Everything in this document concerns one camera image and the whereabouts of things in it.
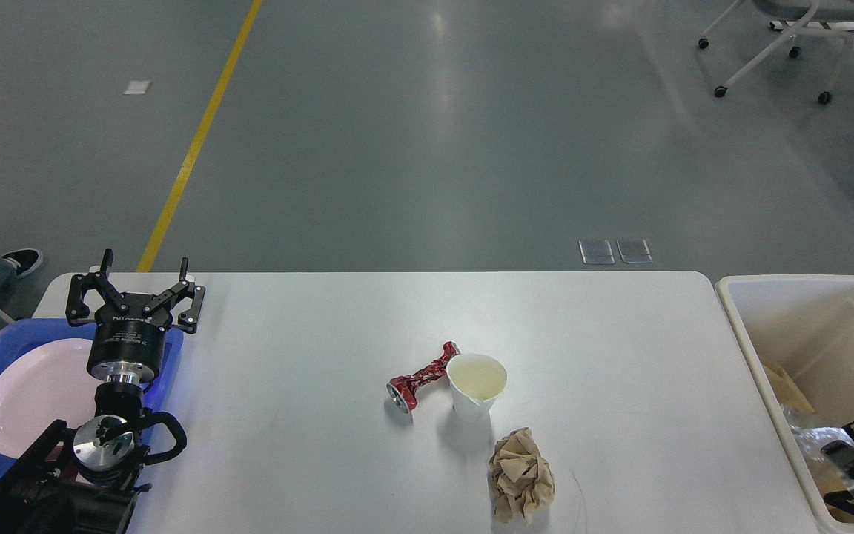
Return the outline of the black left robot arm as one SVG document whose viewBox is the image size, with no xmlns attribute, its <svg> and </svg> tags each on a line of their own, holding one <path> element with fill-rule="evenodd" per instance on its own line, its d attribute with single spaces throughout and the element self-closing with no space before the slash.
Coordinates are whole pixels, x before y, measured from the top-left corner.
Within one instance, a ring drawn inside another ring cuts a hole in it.
<svg viewBox="0 0 854 534">
<path fill-rule="evenodd" d="M 164 369 L 170 331 L 194 334 L 205 287 L 179 277 L 160 293 L 120 291 L 110 281 L 113 253 L 71 278 L 65 317 L 96 330 L 86 372 L 99 384 L 94 415 L 77 428 L 54 420 L 0 477 L 0 533 L 125 533 L 150 464 L 175 459 L 188 439 L 179 420 L 145 405 Z"/>
</svg>

